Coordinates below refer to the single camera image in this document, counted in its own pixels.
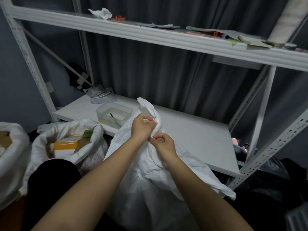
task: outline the hand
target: hand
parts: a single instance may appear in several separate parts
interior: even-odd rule
[[[158,158],[165,169],[168,170],[169,164],[179,159],[175,151],[174,140],[166,133],[156,134],[148,141],[156,148]]]
[[[131,138],[142,143],[145,142],[151,136],[156,125],[157,122],[153,121],[151,116],[139,114],[133,120]]]

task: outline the person's left arm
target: person's left arm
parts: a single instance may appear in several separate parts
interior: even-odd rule
[[[94,230],[142,144],[157,125],[138,115],[129,140],[67,191],[32,229]]]

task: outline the forearm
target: forearm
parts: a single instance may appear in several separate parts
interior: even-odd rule
[[[141,143],[129,139],[77,182],[33,230],[93,230]]]
[[[252,231],[241,215],[181,159],[174,159],[169,171],[201,230]]]

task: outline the person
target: person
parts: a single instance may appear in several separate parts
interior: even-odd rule
[[[240,214],[177,156],[170,136],[159,133],[150,137],[156,125],[152,117],[138,115],[133,120],[130,138],[83,178],[72,163],[63,159],[40,165],[28,182],[22,230],[94,230],[102,223],[102,217],[104,229],[115,229],[110,227],[117,224],[106,218],[104,212],[139,149],[149,141],[200,230],[251,231]]]

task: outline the person's left hand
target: person's left hand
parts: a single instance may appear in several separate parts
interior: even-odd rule
[[[153,121],[151,116],[139,114],[133,120],[131,138],[135,138],[143,143],[150,137],[156,125],[157,122]]]

